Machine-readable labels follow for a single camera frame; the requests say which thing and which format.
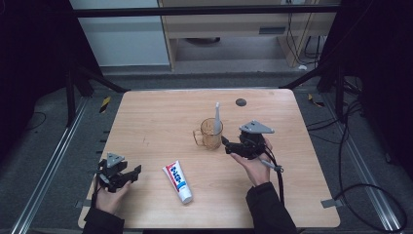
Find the toothpaste tube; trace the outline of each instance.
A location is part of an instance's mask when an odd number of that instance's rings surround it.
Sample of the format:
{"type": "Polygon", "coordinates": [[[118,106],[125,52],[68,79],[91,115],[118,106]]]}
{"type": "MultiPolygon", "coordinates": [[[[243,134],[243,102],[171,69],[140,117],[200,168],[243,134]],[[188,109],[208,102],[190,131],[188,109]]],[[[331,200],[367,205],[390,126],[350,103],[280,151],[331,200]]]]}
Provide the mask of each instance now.
{"type": "Polygon", "coordinates": [[[192,193],[185,180],[179,161],[175,161],[163,168],[183,204],[192,201],[192,193]]]}

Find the floor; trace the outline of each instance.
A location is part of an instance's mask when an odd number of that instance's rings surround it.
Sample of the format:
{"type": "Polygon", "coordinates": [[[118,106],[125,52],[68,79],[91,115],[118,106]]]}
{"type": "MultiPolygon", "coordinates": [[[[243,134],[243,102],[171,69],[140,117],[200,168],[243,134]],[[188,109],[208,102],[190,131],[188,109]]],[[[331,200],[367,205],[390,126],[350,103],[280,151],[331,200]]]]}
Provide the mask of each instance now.
{"type": "MultiPolygon", "coordinates": [[[[310,46],[301,59],[314,61],[313,52],[318,40],[312,39],[310,46]]],[[[133,74],[107,75],[107,78],[123,87],[134,90],[143,89],[202,89],[202,88],[276,88],[285,85],[306,72],[298,65],[289,67],[283,58],[278,41],[274,37],[262,38],[221,38],[217,43],[210,39],[181,40],[174,70],[144,70],[133,74]]],[[[294,90],[303,118],[308,125],[309,134],[318,154],[320,165],[332,194],[337,194],[338,162],[342,163],[344,184],[374,182],[391,191],[409,216],[413,215],[413,183],[406,177],[403,169],[386,162],[383,149],[378,143],[368,121],[362,112],[353,113],[349,118],[351,137],[343,144],[342,158],[337,158],[339,142],[345,129],[344,125],[332,124],[326,128],[312,130],[332,121],[334,118],[334,91],[318,94],[315,89],[318,79],[314,78],[294,90]],[[313,94],[324,107],[308,101],[313,94]]],[[[70,144],[61,148],[62,157],[52,162],[61,136],[65,131],[65,92],[58,90],[42,97],[36,105],[36,112],[28,123],[27,131],[17,143],[11,154],[13,160],[0,172],[0,233],[9,233],[24,213],[27,205],[35,211],[28,219],[29,233],[80,233],[77,227],[79,209],[76,204],[89,190],[94,175],[94,165],[100,157],[108,131],[113,123],[122,94],[116,94],[106,87],[94,83],[94,96],[87,98],[76,95],[78,106],[85,104],[84,114],[79,126],[71,137],[70,144]],[[112,97],[112,105],[104,114],[98,114],[102,100],[112,97]],[[57,164],[50,171],[50,180],[43,181],[42,174],[48,164],[57,164]],[[44,193],[37,194],[40,201],[30,204],[33,191],[46,186],[44,193]]],[[[351,103],[357,97],[346,95],[351,103]]],[[[383,199],[371,189],[357,189],[347,196],[358,214],[384,228],[388,219],[395,217],[395,223],[402,223],[402,215],[393,202],[380,204],[383,199]]],[[[377,230],[359,221],[347,209],[338,208],[342,223],[331,229],[302,229],[302,233],[377,233],[377,230]]],[[[413,225],[408,223],[403,233],[413,233],[413,225]]]]}

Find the white cabinet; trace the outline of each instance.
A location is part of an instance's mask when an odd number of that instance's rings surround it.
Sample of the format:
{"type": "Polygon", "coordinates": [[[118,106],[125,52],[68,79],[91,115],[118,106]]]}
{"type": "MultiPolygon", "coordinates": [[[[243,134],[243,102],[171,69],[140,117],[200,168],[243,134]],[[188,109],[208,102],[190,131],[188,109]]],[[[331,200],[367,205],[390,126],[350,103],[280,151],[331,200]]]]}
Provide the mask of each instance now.
{"type": "MultiPolygon", "coordinates": [[[[158,7],[156,0],[70,0],[70,3],[74,9],[158,7]]],[[[160,17],[84,18],[79,22],[103,68],[169,66],[160,17]]]]}

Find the glass cup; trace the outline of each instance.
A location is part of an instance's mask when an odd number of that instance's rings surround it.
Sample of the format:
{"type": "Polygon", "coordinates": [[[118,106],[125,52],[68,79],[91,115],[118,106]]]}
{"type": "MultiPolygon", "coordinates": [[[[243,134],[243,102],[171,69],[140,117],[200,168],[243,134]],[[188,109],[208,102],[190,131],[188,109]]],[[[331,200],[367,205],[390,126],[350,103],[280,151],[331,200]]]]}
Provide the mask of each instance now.
{"type": "Polygon", "coordinates": [[[220,122],[219,133],[213,132],[215,118],[205,119],[201,124],[201,128],[194,130],[194,140],[200,146],[205,146],[207,149],[216,149],[221,145],[221,135],[224,126],[220,122]]]}

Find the black pole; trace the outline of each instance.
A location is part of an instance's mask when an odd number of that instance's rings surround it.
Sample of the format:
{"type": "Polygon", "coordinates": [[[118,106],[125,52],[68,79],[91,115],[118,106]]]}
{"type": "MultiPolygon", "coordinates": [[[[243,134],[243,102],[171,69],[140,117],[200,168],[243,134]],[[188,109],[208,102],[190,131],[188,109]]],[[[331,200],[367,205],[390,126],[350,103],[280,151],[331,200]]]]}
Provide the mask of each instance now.
{"type": "Polygon", "coordinates": [[[54,17],[111,18],[192,15],[236,15],[236,14],[288,14],[288,13],[334,13],[344,7],[329,5],[262,5],[262,6],[204,6],[126,9],[82,9],[49,12],[54,17]]]}

